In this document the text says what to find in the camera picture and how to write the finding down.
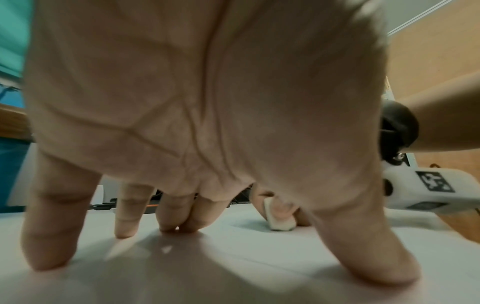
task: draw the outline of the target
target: wooden wall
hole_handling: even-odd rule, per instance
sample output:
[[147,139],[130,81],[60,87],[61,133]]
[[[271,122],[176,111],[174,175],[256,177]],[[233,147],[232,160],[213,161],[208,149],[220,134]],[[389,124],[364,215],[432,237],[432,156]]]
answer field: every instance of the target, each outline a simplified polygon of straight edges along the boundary
[[[478,70],[480,0],[455,0],[391,37],[388,78],[397,100]],[[480,180],[480,150],[415,156],[421,167],[435,163]],[[466,238],[480,242],[479,213],[441,218]]]

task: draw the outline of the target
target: white object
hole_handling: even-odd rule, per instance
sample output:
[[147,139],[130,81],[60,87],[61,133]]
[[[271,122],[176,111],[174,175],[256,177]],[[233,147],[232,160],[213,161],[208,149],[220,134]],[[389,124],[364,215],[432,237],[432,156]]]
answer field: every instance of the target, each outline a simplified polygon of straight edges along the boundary
[[392,189],[387,208],[442,214],[480,208],[480,184],[460,170],[392,166],[383,178]]
[[105,191],[102,185],[96,187],[95,194],[91,199],[90,205],[98,205],[104,203]]
[[276,219],[272,215],[272,202],[274,198],[273,197],[267,197],[264,201],[263,204],[265,206],[265,214],[266,214],[266,219],[268,221],[268,224],[270,226],[270,229],[273,231],[290,231],[295,229],[297,226],[297,220],[295,220],[295,217],[292,215],[291,217],[284,219],[284,220],[279,220]]
[[161,235],[155,215],[146,214],[137,236],[126,240],[114,238],[112,212],[92,210],[70,265],[35,274],[20,251],[22,222],[21,214],[0,215],[2,304],[478,304],[480,298],[480,246],[426,229],[395,229],[424,279],[381,288],[344,270],[314,228],[272,233],[251,205],[228,208],[192,235]]

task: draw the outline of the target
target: teal curtain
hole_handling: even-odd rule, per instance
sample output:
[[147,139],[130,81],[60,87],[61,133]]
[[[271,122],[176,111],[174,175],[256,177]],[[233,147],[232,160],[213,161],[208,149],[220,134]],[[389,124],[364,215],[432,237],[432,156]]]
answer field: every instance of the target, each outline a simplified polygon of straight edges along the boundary
[[22,76],[33,0],[0,0],[0,72]]

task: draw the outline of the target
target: black hole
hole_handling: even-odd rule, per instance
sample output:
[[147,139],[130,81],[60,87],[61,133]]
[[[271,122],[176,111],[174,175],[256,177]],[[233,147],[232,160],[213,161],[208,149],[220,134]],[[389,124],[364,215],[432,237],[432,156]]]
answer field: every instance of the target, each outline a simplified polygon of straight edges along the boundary
[[385,191],[385,196],[390,196],[394,192],[394,186],[388,179],[383,180],[383,189]]

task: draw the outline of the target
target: qr code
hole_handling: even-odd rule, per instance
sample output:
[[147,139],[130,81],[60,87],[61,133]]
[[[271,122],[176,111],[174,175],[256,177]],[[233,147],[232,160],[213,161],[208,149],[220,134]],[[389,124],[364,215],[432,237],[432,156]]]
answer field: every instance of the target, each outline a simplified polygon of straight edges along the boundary
[[424,172],[416,171],[421,181],[428,190],[434,192],[450,192],[455,193],[453,187],[447,180],[438,172]]

